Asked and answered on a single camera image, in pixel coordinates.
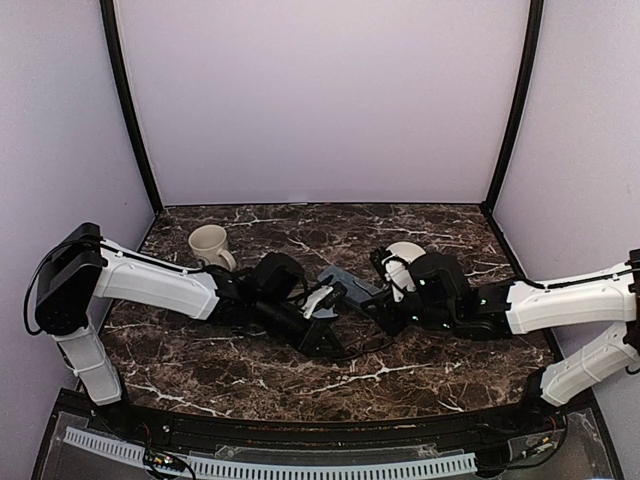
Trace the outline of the black frame post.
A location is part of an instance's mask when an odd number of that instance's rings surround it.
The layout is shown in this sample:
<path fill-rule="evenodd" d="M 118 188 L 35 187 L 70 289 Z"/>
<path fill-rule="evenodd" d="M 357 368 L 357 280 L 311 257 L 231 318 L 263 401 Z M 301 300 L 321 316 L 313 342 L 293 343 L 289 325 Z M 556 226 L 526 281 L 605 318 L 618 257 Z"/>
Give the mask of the black frame post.
<path fill-rule="evenodd" d="M 155 216 L 164 210 L 159 188 L 152 172 L 151 162 L 146 151 L 142 130 L 134 105 L 123 47 L 116 18 L 116 4 L 112 0 L 100 0 L 100 12 L 106 40 L 112 76 L 124 119 L 130 146 L 132 148 L 138 173 Z"/>
<path fill-rule="evenodd" d="M 528 96 L 532 72 L 535 64 L 538 41 L 542 26 L 544 12 L 543 0 L 531 0 L 520 65 L 503 140 L 497 157 L 496 165 L 489 185 L 489 189 L 483 202 L 486 210 L 492 214 L 495 211 L 498 199 L 506 179 L 507 170 L 515 148 L 517 135 Z"/>

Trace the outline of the grey glasses case green lining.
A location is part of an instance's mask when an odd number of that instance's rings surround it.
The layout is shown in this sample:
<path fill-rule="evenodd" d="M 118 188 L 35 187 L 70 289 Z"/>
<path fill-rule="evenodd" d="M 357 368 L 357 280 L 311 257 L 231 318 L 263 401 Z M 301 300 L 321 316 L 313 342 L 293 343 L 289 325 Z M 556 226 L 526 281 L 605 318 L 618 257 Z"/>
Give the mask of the grey glasses case green lining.
<path fill-rule="evenodd" d="M 355 276 L 351 272 L 331 265 L 325 268 L 318 276 L 319 282 L 327 282 L 329 285 L 340 283 L 346 288 L 343 302 L 350 308 L 363 310 L 363 304 L 372 300 L 374 296 L 382 292 L 382 289 Z"/>

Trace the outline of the dark sunglasses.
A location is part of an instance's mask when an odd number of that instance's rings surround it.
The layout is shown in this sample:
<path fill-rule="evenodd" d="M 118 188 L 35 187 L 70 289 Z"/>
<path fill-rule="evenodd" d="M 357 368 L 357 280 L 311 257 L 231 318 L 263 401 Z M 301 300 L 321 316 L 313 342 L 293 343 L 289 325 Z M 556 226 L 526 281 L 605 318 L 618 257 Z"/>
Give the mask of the dark sunglasses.
<path fill-rule="evenodd" d="M 395 339 L 386 334 L 375 334 L 371 338 L 363 339 L 361 342 L 356 342 L 355 347 L 348 346 L 345 350 L 345 354 L 333 359 L 334 363 L 344 363 L 351 360 L 356 360 L 363 356 L 377 353 L 387 349 L 395 343 Z"/>

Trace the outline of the cream paper cup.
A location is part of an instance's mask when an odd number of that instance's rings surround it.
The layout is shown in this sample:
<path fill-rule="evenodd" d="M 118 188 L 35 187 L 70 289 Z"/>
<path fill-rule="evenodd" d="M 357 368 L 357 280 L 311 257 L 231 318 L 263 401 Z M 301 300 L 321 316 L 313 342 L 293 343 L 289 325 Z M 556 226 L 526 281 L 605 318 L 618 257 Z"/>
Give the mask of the cream paper cup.
<path fill-rule="evenodd" d="M 227 231 L 219 225 L 204 225 L 195 229 L 188 238 L 195 258 L 203 265 L 217 265 L 234 271 L 237 262 L 229 250 Z"/>

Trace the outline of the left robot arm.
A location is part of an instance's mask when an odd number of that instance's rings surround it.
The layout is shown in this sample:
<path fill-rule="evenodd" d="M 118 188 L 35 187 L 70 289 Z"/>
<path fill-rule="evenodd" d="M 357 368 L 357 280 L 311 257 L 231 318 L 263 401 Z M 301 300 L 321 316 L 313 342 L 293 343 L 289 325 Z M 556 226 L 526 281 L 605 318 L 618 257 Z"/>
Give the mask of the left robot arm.
<path fill-rule="evenodd" d="M 309 285 L 293 258 L 268 253 L 239 271 L 218 265 L 187 268 L 131 251 L 104 238 L 98 225 L 80 224 L 36 267 L 23 300 L 31 336 L 58 345 L 101 417 L 120 436 L 141 427 L 140 412 L 126 402 L 126 387 L 89 319 L 95 298 L 125 300 L 199 321 L 238 324 L 250 318 L 299 353 L 342 359 L 347 350 L 319 309 L 346 294 L 339 283 Z"/>

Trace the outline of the right black frame post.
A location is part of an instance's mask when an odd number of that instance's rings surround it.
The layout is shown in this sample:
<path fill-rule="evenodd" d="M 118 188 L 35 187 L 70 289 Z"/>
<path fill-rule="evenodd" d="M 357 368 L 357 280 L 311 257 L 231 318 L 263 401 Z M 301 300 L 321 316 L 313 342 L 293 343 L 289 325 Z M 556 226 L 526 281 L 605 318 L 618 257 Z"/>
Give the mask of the right black frame post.
<path fill-rule="evenodd" d="M 498 199 L 506 179 L 507 170 L 515 148 L 517 135 L 528 96 L 532 72 L 535 64 L 538 41 L 542 26 L 544 12 L 543 0 L 531 0 L 520 65 L 503 140 L 497 157 L 496 165 L 489 185 L 489 189 L 483 202 L 486 210 L 492 214 L 495 211 Z"/>

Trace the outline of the cream bowl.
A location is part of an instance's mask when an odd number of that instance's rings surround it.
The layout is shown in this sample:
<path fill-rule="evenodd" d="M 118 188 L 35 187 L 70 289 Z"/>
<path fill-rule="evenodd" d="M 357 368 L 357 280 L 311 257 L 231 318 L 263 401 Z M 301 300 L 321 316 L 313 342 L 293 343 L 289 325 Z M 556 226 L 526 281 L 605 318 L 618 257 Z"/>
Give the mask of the cream bowl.
<path fill-rule="evenodd" d="M 412 242 L 395 242 L 387 250 L 394 257 L 402 258 L 408 263 L 412 263 L 417 258 L 426 254 L 426 251 L 419 245 Z"/>

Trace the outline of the left black frame post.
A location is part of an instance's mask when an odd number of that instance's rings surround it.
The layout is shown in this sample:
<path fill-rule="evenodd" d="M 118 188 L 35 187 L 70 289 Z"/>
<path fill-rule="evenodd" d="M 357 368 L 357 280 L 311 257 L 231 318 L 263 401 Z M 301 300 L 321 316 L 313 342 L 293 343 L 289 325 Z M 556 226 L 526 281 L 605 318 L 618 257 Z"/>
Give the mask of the left black frame post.
<path fill-rule="evenodd" d="M 112 0 L 100 0 L 100 12 L 106 40 L 112 76 L 124 119 L 130 146 L 132 148 L 138 173 L 155 216 L 164 210 L 159 188 L 152 172 L 151 162 L 146 151 L 142 130 L 134 105 L 123 47 L 116 18 L 116 4 Z"/>

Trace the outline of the black front rail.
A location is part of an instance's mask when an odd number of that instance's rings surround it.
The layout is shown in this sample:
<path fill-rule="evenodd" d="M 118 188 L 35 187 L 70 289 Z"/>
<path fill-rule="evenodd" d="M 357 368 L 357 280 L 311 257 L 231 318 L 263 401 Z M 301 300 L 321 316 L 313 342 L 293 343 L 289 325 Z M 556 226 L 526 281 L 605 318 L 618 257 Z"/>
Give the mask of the black front rail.
<path fill-rule="evenodd" d="M 224 445 L 302 450 L 365 449 L 433 444 L 451 448 L 487 450 L 502 447 L 521 434 L 551 427 L 545 420 L 515 425 L 521 410 L 517 404 L 467 413 L 413 419 L 365 422 L 267 422 L 191 415 L 138 405 L 129 407 L 123 420 L 114 414 L 91 414 L 86 395 L 61 389 L 50 420 L 66 413 L 98 431 L 111 430 L 136 440 L 151 435 L 151 444 L 179 452 L 214 452 Z"/>

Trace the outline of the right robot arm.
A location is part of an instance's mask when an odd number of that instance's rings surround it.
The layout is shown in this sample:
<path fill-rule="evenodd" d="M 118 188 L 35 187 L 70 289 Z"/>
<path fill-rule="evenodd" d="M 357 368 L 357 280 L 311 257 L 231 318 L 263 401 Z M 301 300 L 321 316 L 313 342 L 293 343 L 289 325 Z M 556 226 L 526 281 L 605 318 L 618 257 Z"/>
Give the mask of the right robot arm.
<path fill-rule="evenodd" d="M 596 273 L 536 282 L 526 277 L 470 285 L 458 260 L 410 242 L 370 255 L 384 289 L 369 303 L 391 336 L 409 325 L 474 341 L 509 339 L 553 327 L 607 322 L 609 328 L 568 358 L 529 376 L 510 413 L 521 434 L 534 432 L 549 407 L 567 404 L 610 375 L 639 369 L 639 253 Z"/>

